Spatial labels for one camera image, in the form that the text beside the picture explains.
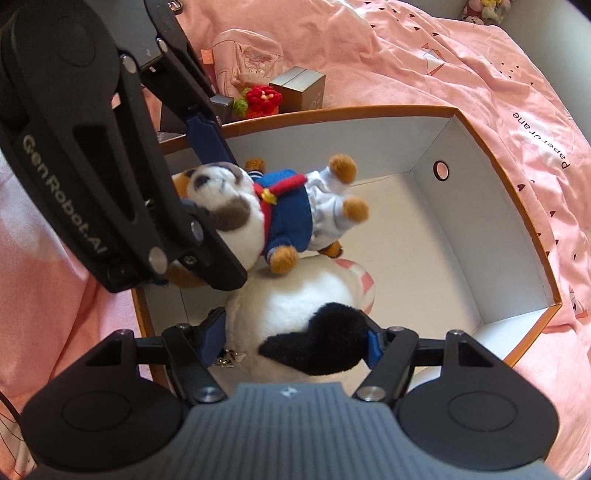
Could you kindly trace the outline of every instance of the white pants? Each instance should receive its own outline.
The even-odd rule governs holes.
[[[328,167],[308,173],[306,191],[312,212],[312,238],[308,250],[318,251],[336,242],[355,222],[345,218],[342,193],[348,185],[333,175]]]

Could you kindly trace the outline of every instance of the bed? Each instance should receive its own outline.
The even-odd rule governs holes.
[[[230,28],[274,38],[285,67],[326,74],[325,108],[441,105],[469,118],[516,185],[558,281],[564,306],[516,369],[559,412],[549,466],[563,478],[580,476],[591,446],[591,147],[524,52],[500,28],[434,19],[393,0],[285,0],[281,7],[186,0],[178,19],[197,51]],[[158,103],[149,102],[157,119]],[[17,409],[110,331],[142,333],[132,294],[112,296],[89,277],[1,155],[0,246],[0,391]],[[30,460],[8,417],[0,410],[0,471],[13,479]]]

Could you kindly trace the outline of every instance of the plush toy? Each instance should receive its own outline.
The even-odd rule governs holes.
[[[479,17],[465,17],[464,20],[475,25],[484,25],[484,20]]]
[[[368,351],[360,310],[371,312],[374,291],[359,264],[322,255],[282,277],[251,272],[225,305],[226,359],[245,375],[232,372],[234,381],[320,381],[351,370]]]
[[[260,118],[279,113],[283,98],[279,92],[268,85],[257,85],[242,92],[242,98],[234,102],[238,118]]]
[[[199,166],[177,176],[181,197],[205,208],[213,226],[246,270],[263,255],[274,274],[288,273],[306,250],[329,257],[342,253],[339,238],[367,220],[368,205],[343,195],[354,181],[351,157],[334,155],[321,172],[292,170],[265,173],[261,159],[246,170],[229,163]],[[179,285],[179,265],[169,280]]]
[[[512,0],[470,0],[462,12],[462,20],[477,25],[500,24],[511,9]]]

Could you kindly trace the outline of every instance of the gray gripper base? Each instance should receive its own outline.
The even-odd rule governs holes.
[[[419,450],[390,410],[340,384],[240,385],[192,409],[153,457],[100,474],[40,466],[31,480],[557,480],[542,461],[498,473],[460,470]]]

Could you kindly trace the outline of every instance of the pink bag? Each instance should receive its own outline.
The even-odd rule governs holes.
[[[245,88],[268,85],[283,72],[283,49],[268,37],[248,30],[226,30],[213,40],[217,88],[239,99]]]

